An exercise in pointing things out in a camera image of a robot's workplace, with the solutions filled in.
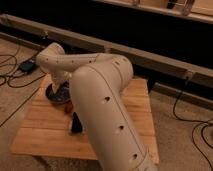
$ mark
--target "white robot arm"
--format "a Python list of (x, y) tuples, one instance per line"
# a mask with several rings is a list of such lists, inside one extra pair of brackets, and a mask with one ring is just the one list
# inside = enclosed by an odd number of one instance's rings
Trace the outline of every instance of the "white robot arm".
[(48, 53), (57, 48), (63, 49), (51, 44), (37, 56), (37, 63), (54, 72), (73, 72), (72, 102), (103, 169), (156, 171), (120, 98), (133, 76), (129, 60), (115, 54)]

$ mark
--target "wooden plank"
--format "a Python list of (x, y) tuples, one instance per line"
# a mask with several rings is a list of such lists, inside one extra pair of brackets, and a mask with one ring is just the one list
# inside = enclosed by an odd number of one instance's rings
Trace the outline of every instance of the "wooden plank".
[[(152, 160), (158, 163), (155, 137), (143, 136), (142, 139), (149, 147)], [(69, 135), (63, 130), (21, 128), (11, 146), (11, 151), (15, 154), (97, 159), (86, 134)]]
[[(11, 146), (12, 153), (96, 159), (86, 134), (69, 134), (71, 116), (64, 113), (65, 105), (53, 105), (45, 97), (46, 87), (50, 83), (50, 76), (47, 75)], [(146, 81), (133, 79), (123, 92), (122, 100), (153, 161), (158, 163)]]
[(196, 0), (192, 12), (213, 16), (213, 0)]

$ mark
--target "gray floor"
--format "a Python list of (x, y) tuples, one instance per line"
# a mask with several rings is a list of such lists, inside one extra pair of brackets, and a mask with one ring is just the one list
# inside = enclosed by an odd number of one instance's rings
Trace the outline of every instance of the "gray floor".
[[(0, 54), (13, 54), (16, 49), (16, 44), (0, 39)], [(35, 53), (35, 51), (22, 46), (17, 58), (20, 62), (29, 58), (33, 53)], [(24, 84), (40, 75), (42, 75), (42, 72), (38, 69), (30, 77), (18, 80), (15, 83)], [(12, 89), (6, 85), (0, 87), (0, 123), (39, 86), (40, 81), (41, 80), (21, 89)], [(207, 162), (191, 142), (191, 131), (195, 124), (180, 122), (172, 118), (171, 113), (175, 101), (175, 92), (174, 90), (157, 84), (150, 94), (160, 155), (160, 164), (158, 168), (160, 171), (208, 171), (210, 168)], [(212, 108), (212, 102), (200, 98), (192, 99), (194, 104), (181, 100), (177, 106), (177, 113), (191, 119), (199, 118), (208, 120), (213, 118), (213, 112), (210, 110), (210, 108)], [(196, 105), (201, 104), (201, 101), (202, 104), (203, 101), (206, 102), (203, 107)], [(0, 171), (44, 170), (44, 168), (32, 157), (17, 156), (10, 153), (10, 145), (27, 112), (30, 102), (31, 101), (28, 101), (2, 128), (0, 128)], [(196, 141), (213, 163), (213, 151), (204, 145), (200, 140), (199, 134), (196, 134)], [(212, 137), (209, 136), (209, 141), (213, 141), (213, 135)], [(52, 166), (53, 170), (57, 171), (101, 170), (97, 161), (80, 161), (53, 157), (45, 157), (45, 160)]]

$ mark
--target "cable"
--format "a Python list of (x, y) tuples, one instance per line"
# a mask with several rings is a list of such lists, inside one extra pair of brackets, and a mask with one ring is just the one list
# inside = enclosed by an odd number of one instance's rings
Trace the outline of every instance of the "cable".
[(18, 48), (17, 48), (17, 50), (15, 51), (14, 54), (0, 54), (0, 56), (8, 56), (9, 57), (8, 59), (6, 59), (3, 62), (1, 62), (0, 64), (9, 61), (11, 57), (17, 56), (18, 53), (20, 52), (20, 50), (21, 50), (21, 42), (20, 42), (20, 39), (18, 37), (16, 37), (16, 39), (18, 40)]
[(27, 84), (24, 84), (24, 85), (12, 85), (12, 84), (11, 84), (11, 81), (14, 80), (14, 79), (16, 79), (16, 77), (11, 77), (11, 78), (8, 79), (7, 85), (8, 85), (9, 87), (11, 87), (11, 88), (23, 88), (23, 87), (27, 87), (27, 86), (29, 86), (30, 84), (32, 84), (32, 83), (34, 83), (34, 82), (40, 80), (40, 79), (43, 78), (44, 76), (45, 76), (45, 75), (42, 75), (42, 76), (40, 76), (40, 77), (34, 79), (33, 81), (31, 81), (31, 82), (29, 82), (29, 83), (27, 83)]
[(18, 65), (17, 58), (16, 58), (15, 56), (11, 56), (10, 59), (14, 59), (14, 62), (15, 62), (15, 63), (14, 63), (14, 64), (4, 64), (4, 65), (0, 65), (0, 68), (5, 67), (5, 66), (10, 66), (10, 65), (11, 65), (11, 66), (12, 66), (12, 69), (11, 69), (10, 71), (4, 73), (4, 74), (1, 74), (1, 76), (10, 74), (11, 72), (13, 72), (13, 71), (16, 69), (16, 66)]
[(184, 90), (185, 90), (188, 82), (189, 82), (189, 79), (187, 78), (186, 81), (185, 81), (184, 86), (182, 87), (180, 93), (178, 94), (178, 96), (177, 96), (177, 98), (175, 100), (175, 103), (173, 105), (173, 110), (172, 110), (173, 111), (173, 115), (179, 121), (184, 121), (184, 122), (198, 122), (198, 124), (195, 125), (195, 127), (192, 130), (192, 143), (196, 147), (196, 149), (202, 154), (202, 156), (206, 159), (206, 161), (209, 164), (209, 167), (210, 167), (211, 171), (213, 171), (213, 166), (212, 166), (210, 160), (204, 154), (204, 152), (202, 152), (202, 150), (198, 147), (198, 145), (196, 144), (195, 139), (194, 139), (194, 132), (195, 132), (196, 128), (198, 128), (199, 126), (202, 126), (203, 124), (205, 124), (205, 126), (203, 126), (202, 129), (201, 129), (201, 137), (202, 137), (202, 140), (204, 141), (204, 143), (207, 144), (212, 149), (213, 146), (211, 144), (209, 144), (208, 141), (206, 140), (206, 138), (204, 137), (204, 130), (207, 129), (207, 128), (209, 128), (209, 127), (213, 127), (213, 124), (210, 123), (210, 121), (212, 121), (213, 119), (210, 119), (210, 120), (207, 120), (207, 121), (203, 121), (203, 120), (192, 120), (192, 119), (181, 118), (180, 116), (178, 116), (176, 114), (177, 103), (180, 100), (180, 98), (181, 98), (181, 96), (182, 96), (182, 94), (183, 94), (183, 92), (184, 92)]
[(209, 148), (213, 149), (213, 145), (211, 145), (205, 138), (204, 136), (204, 131), (207, 129), (207, 128), (211, 128), (213, 126), (213, 124), (208, 124), (208, 125), (205, 125), (202, 129), (201, 129), (201, 137), (203, 139), (203, 141), (209, 146)]
[(194, 146), (196, 147), (196, 149), (203, 155), (203, 157), (204, 157), (204, 158), (206, 159), (206, 161), (208, 162), (211, 171), (213, 171), (213, 166), (212, 166), (210, 160), (209, 160), (208, 157), (204, 154), (204, 152), (202, 152), (202, 150), (199, 148), (199, 146), (196, 144), (195, 138), (194, 138), (194, 132), (195, 132), (196, 128), (198, 128), (198, 127), (201, 126), (202, 124), (204, 124), (204, 123), (201, 122), (201, 123), (197, 124), (197, 125), (193, 128), (193, 130), (192, 130), (192, 142), (193, 142)]
[(21, 103), (18, 108), (12, 112), (1, 124), (0, 124), (0, 128), (4, 126), (4, 124), (7, 123), (7, 121), (28, 101), (31, 99), (31, 97), (39, 90), (39, 88), (37, 88), (35, 91), (33, 91), (33, 93), (27, 98), (24, 100), (23, 103)]
[(0, 76), (0, 79), (3, 80), (2, 82), (0, 82), (0, 86), (4, 85), (7, 82), (7, 78), (6, 77)]

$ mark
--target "small object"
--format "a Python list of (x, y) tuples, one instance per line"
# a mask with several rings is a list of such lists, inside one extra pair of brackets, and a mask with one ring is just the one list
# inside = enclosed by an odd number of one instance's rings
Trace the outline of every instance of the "small object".
[(46, 89), (46, 97), (54, 104), (64, 104), (70, 101), (68, 82), (60, 85), (56, 93), (53, 92), (52, 84), (50, 84)]
[(72, 101), (69, 101), (64, 108), (64, 112), (68, 114), (68, 113), (71, 113), (72, 110), (73, 110), (73, 104), (72, 104)]
[(19, 70), (27, 74), (33, 72), (36, 68), (37, 68), (37, 65), (35, 61), (32, 59), (22, 62), (18, 67)]
[(168, 9), (173, 9), (175, 7), (175, 4), (177, 3), (177, 0), (169, 0), (167, 4)]
[(76, 112), (73, 113), (72, 129), (73, 134), (82, 133), (82, 125)]

